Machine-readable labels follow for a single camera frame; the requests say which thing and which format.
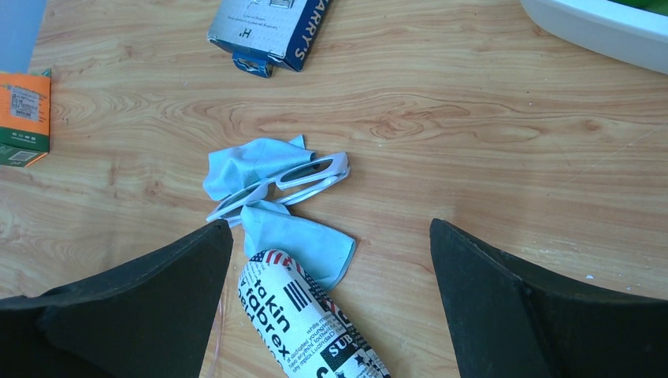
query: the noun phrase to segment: white container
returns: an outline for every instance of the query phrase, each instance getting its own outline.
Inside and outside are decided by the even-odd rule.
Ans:
[[[608,0],[520,0],[531,19],[569,42],[668,74],[668,17]]]

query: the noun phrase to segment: orange box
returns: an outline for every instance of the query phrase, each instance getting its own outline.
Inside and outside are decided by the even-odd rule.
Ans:
[[[50,146],[51,71],[0,72],[0,165],[27,167]]]

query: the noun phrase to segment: blue box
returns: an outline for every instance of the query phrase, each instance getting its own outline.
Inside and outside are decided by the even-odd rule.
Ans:
[[[328,8],[329,0],[223,0],[207,38],[245,72],[299,72]]]

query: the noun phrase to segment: microfiber cloth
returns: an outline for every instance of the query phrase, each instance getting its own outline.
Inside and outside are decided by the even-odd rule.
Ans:
[[[278,249],[287,252],[325,291],[332,290],[351,263],[355,241],[350,236],[322,224],[290,215],[274,202],[256,201],[241,210],[246,230],[244,253]]]
[[[214,201],[220,201],[261,179],[306,164],[315,155],[306,150],[302,135],[288,143],[260,138],[243,146],[212,152],[204,191]]]

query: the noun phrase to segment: wooden table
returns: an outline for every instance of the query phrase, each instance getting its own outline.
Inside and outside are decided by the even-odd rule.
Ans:
[[[264,80],[206,41],[218,4],[50,2],[32,68],[53,69],[53,152],[0,168],[2,297],[186,235],[214,206],[210,151],[304,134],[353,170],[294,211],[358,240],[332,297],[395,377],[458,376],[434,217],[578,280],[668,298],[668,76],[555,38],[516,0],[335,0],[306,70]],[[202,377],[284,376],[236,298],[234,236]]]

